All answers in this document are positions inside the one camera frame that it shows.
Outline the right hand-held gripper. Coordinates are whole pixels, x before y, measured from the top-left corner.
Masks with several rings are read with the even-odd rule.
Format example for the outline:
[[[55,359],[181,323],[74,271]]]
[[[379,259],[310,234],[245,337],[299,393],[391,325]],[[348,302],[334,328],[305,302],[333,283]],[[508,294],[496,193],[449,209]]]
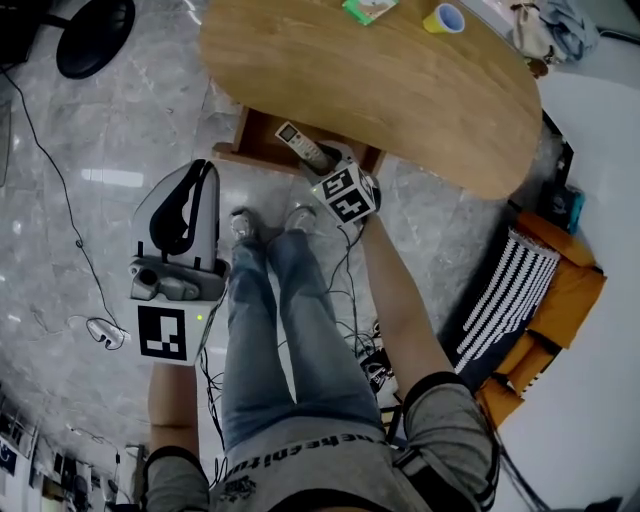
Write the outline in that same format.
[[[353,149],[342,142],[319,141],[318,147],[335,169],[328,174],[304,160],[301,175],[311,184],[311,193],[326,208],[338,226],[363,223],[381,206],[381,192],[375,177],[354,160]]]

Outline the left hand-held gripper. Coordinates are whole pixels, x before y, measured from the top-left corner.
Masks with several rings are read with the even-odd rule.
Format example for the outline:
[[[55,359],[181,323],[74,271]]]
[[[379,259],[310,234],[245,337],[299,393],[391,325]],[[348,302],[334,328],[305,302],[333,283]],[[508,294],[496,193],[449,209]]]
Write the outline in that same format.
[[[197,159],[161,180],[134,214],[140,258],[129,266],[128,331],[142,357],[193,366],[206,345],[230,274],[217,259],[219,194],[215,166]]]

